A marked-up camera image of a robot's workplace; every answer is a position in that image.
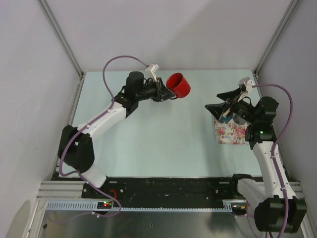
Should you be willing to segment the red mug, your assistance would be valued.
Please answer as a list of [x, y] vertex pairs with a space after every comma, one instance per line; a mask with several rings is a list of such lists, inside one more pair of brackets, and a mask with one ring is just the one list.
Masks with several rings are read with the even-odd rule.
[[182, 73], [172, 74], [166, 81], [166, 87], [175, 94], [176, 99], [185, 98], [191, 91], [191, 86]]

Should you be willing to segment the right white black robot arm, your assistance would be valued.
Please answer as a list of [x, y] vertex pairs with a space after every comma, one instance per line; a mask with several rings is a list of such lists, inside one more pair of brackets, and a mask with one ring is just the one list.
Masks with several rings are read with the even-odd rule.
[[220, 104], [207, 104], [205, 108], [221, 122], [237, 116], [247, 122], [245, 140], [255, 155], [264, 181], [264, 190], [249, 176], [242, 176], [229, 186], [233, 198], [242, 196], [254, 209], [255, 225], [260, 232], [296, 233], [307, 212], [307, 205], [291, 187], [279, 156], [277, 137], [272, 123], [278, 102], [272, 97], [262, 97], [253, 106], [244, 101], [247, 92], [236, 89], [220, 93]]

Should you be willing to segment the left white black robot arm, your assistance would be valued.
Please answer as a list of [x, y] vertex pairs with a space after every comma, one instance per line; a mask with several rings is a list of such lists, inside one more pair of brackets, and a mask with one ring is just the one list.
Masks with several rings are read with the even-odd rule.
[[151, 99], [163, 102], [175, 98], [161, 78], [146, 79], [139, 71], [130, 72], [121, 91], [112, 99], [108, 108], [79, 126], [67, 125], [61, 134], [58, 157], [62, 164], [72, 167], [93, 185], [93, 193], [99, 198], [109, 194], [106, 175], [97, 165], [93, 143], [108, 129], [130, 116], [140, 101]]

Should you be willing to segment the blue mug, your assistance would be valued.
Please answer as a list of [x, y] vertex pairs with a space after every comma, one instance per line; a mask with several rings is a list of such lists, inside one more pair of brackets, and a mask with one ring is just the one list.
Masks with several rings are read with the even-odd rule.
[[233, 114], [227, 114], [227, 115], [222, 114], [219, 117], [218, 122], [221, 124], [228, 124], [232, 120], [232, 118], [233, 118]]

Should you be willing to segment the grey mug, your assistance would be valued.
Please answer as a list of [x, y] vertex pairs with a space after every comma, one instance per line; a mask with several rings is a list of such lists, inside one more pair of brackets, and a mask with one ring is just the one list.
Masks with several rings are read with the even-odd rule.
[[238, 115], [233, 116], [232, 119], [237, 125], [245, 125], [247, 123], [243, 118], [241, 118]]

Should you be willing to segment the floral tray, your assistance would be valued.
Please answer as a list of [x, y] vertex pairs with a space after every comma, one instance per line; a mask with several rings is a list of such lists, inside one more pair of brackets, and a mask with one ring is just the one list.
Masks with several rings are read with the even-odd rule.
[[245, 145], [248, 143], [245, 140], [247, 123], [238, 124], [233, 119], [226, 123], [220, 123], [215, 117], [212, 119], [215, 138], [219, 144]]

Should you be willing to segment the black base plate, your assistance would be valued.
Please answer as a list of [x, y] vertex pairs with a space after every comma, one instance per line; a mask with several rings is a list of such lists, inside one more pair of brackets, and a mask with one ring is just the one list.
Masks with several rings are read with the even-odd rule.
[[241, 199], [239, 179], [261, 177], [234, 174], [213, 178], [108, 178], [100, 192], [84, 185], [81, 197], [101, 199], [105, 194], [118, 200], [115, 207], [145, 209], [217, 209], [223, 200]]

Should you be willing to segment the right aluminium frame post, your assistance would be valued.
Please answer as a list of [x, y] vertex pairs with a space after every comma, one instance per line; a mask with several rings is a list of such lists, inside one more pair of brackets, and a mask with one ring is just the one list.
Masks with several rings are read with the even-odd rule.
[[290, 1], [285, 13], [283, 14], [277, 28], [275, 29], [267, 47], [265, 48], [259, 62], [257, 63], [253, 71], [253, 75], [255, 78], [259, 77], [262, 68], [268, 61], [270, 55], [272, 54], [275, 47], [277, 46], [279, 40], [281, 39], [283, 33], [285, 32], [287, 26], [289, 25], [290, 21], [292, 20], [293, 16], [295, 15], [301, 3], [302, 3], [302, 0]]

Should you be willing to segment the aluminium frame post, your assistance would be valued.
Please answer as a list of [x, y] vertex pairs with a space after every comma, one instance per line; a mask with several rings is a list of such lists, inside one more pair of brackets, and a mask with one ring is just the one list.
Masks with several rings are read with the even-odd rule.
[[257, 63], [253, 71], [253, 75], [255, 78], [259, 77], [262, 68], [268, 61], [270, 55], [272, 54], [275, 47], [277, 46], [279, 40], [281, 39], [283, 33], [285, 32], [287, 26], [289, 25], [290, 21], [292, 20], [293, 16], [295, 15], [301, 3], [302, 3], [302, 0], [290, 1], [285, 13], [283, 14], [277, 28], [275, 29], [267, 47], [265, 48], [259, 62]]
[[76, 74], [78, 75], [78, 77], [80, 78], [80, 80], [83, 78], [84, 76], [84, 72], [81, 69], [63, 31], [62, 28], [60, 27], [58, 21], [56, 20], [50, 6], [48, 5], [46, 0], [37, 0], [37, 3], [39, 5], [39, 7], [41, 8], [45, 18], [47, 19], [49, 25], [51, 26], [57, 40], [59, 41], [62, 49], [64, 50], [66, 56], [68, 57], [68, 59], [70, 60], [74, 70], [76, 71]]

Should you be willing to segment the left aluminium frame post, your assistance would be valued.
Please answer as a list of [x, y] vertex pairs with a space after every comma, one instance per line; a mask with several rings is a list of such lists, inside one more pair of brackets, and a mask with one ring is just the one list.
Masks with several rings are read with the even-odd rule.
[[57, 40], [59, 41], [62, 49], [64, 50], [66, 56], [68, 57], [68, 59], [70, 60], [74, 70], [76, 71], [76, 74], [78, 75], [78, 77], [80, 78], [80, 80], [83, 78], [84, 76], [84, 72], [81, 69], [63, 31], [62, 28], [60, 27], [58, 21], [56, 20], [50, 6], [48, 5], [46, 0], [37, 0], [37, 3], [39, 5], [39, 7], [41, 8], [45, 18], [47, 19], [49, 25], [51, 26]]

